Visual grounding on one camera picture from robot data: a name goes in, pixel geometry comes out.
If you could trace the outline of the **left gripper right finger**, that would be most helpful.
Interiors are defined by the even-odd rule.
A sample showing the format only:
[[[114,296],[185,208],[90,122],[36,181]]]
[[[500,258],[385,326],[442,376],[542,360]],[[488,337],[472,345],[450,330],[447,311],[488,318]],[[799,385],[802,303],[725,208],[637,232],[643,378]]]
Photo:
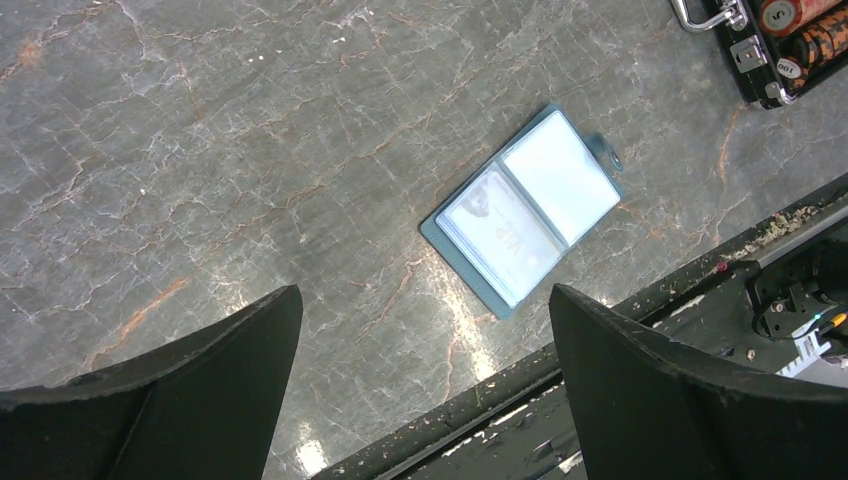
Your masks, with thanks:
[[[673,340],[562,284],[555,347],[591,479],[843,479],[847,392]]]

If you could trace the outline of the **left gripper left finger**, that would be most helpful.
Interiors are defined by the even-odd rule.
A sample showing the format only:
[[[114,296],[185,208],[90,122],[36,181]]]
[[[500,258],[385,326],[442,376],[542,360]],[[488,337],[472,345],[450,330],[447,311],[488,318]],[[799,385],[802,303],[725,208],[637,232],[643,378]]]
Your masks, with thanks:
[[[5,479],[258,479],[303,300],[281,287],[232,315],[57,387],[1,395]]]

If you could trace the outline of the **blue card holder wallet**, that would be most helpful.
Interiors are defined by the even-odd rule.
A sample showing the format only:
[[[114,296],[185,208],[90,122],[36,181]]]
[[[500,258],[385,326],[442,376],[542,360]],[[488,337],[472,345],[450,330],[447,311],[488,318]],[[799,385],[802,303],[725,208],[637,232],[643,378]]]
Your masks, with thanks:
[[[494,167],[507,174],[528,206],[564,244],[555,267],[621,202],[623,193],[613,174],[623,166],[601,133],[581,134],[559,105],[549,104],[421,222],[420,234],[494,317],[504,320],[534,289],[516,307],[508,308],[436,223],[437,215],[462,190]]]

